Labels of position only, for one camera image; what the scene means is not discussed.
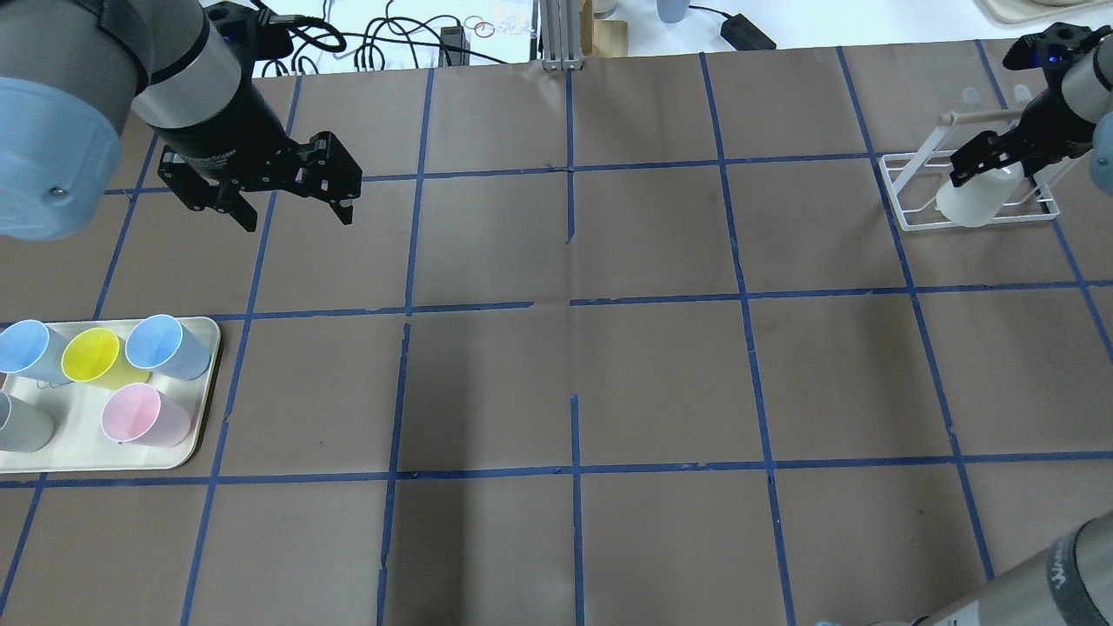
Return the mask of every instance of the gray robot arm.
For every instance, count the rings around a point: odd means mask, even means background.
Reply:
[[[254,231],[240,193],[283,189],[349,224],[358,165],[332,133],[289,139],[252,85],[247,40],[273,19],[229,2],[0,0],[0,234],[81,229],[119,162],[129,107],[167,144],[157,170],[187,208]],[[226,40],[221,25],[239,30]]]

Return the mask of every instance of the clear cup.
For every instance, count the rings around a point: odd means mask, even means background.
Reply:
[[[150,378],[150,372],[124,358],[124,340],[101,327],[89,329],[70,341],[62,352],[62,372],[73,382],[111,390]]]
[[[38,320],[17,322],[0,333],[0,372],[63,384],[62,352],[68,340]]]
[[[53,434],[55,421],[50,415],[0,391],[0,450],[33,452]]]
[[[100,430],[117,443],[173,448],[189,434],[189,411],[154,387],[120,388],[100,413]]]
[[[213,359],[181,322],[162,314],[139,322],[128,335],[124,353],[136,368],[179,380],[204,374]]]

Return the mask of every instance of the white wire rack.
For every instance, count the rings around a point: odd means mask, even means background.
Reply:
[[[963,107],[957,113],[943,115],[939,124],[924,140],[915,153],[883,155],[878,163],[885,173],[885,190],[889,196],[897,222],[903,231],[933,231],[958,226],[947,219],[938,209],[933,193],[926,202],[906,197],[903,192],[916,177],[930,176],[946,182],[951,172],[951,155],[955,150],[940,150],[939,146],[951,136],[954,129],[962,125],[1012,121],[1020,118],[1022,105],[1032,99],[1031,92],[1023,86],[1015,92],[1017,106],[1007,110],[966,113],[981,100],[977,91],[967,88],[963,91]],[[1052,187],[1074,166],[1076,159],[1065,159],[1051,165],[1028,178],[1017,193],[1009,198],[1002,211],[989,221],[989,224],[1011,224],[1017,222],[1046,222],[1058,217],[1058,203],[1052,193]],[[905,207],[905,202],[914,203],[914,208]]]

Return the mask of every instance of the yellow cup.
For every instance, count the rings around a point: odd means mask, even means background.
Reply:
[[[62,373],[73,382],[114,390],[150,378],[150,372],[128,363],[124,340],[108,329],[89,329],[73,338],[62,352]]]

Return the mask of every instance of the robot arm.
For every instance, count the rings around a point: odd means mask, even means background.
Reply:
[[[0,234],[81,229],[129,107],[166,141],[158,174],[188,208],[254,231],[240,193],[283,189],[351,224],[359,166],[332,133],[288,138],[250,80],[255,60],[290,52],[290,23],[262,4],[0,0]]]
[[[1113,29],[1092,31],[1057,22],[1021,38],[1005,56],[1006,69],[1042,67],[1047,89],[1024,108],[1004,135],[979,134],[951,157],[951,179],[962,187],[974,176],[1022,163],[1032,176],[1064,157],[1094,149],[1094,184],[1113,194]]]

